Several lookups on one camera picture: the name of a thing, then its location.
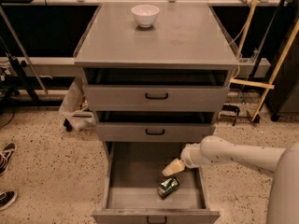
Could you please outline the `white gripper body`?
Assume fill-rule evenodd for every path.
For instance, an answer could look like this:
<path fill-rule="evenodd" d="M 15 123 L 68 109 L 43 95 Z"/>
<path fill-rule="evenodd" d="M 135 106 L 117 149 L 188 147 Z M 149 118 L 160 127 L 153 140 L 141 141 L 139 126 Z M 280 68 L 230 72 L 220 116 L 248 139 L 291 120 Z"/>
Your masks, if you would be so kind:
<path fill-rule="evenodd" d="M 198 168 L 205 163 L 205 157 L 201 151 L 200 143 L 187 144 L 185 148 L 182 149 L 180 158 L 190 169 Z"/>

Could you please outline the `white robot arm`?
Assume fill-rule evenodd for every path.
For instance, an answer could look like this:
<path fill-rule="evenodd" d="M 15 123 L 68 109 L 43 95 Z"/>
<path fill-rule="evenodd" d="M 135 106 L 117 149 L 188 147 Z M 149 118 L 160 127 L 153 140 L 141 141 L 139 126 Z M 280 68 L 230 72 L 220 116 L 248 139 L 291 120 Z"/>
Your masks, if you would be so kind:
<path fill-rule="evenodd" d="M 187 144 L 179 159 L 163 170 L 164 176 L 185 168 L 235 162 L 273 178 L 266 224 L 299 224 L 299 143 L 287 148 L 236 145 L 210 135 L 200 143 Z"/>

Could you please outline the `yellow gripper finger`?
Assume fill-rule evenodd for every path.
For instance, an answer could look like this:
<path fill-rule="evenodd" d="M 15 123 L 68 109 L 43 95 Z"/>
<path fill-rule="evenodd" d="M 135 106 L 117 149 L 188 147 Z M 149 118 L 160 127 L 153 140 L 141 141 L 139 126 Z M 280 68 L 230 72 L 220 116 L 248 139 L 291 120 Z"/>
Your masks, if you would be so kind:
<path fill-rule="evenodd" d="M 182 172 L 185 169 L 185 164 L 180 159 L 172 160 L 164 169 L 163 175 L 170 176 Z"/>

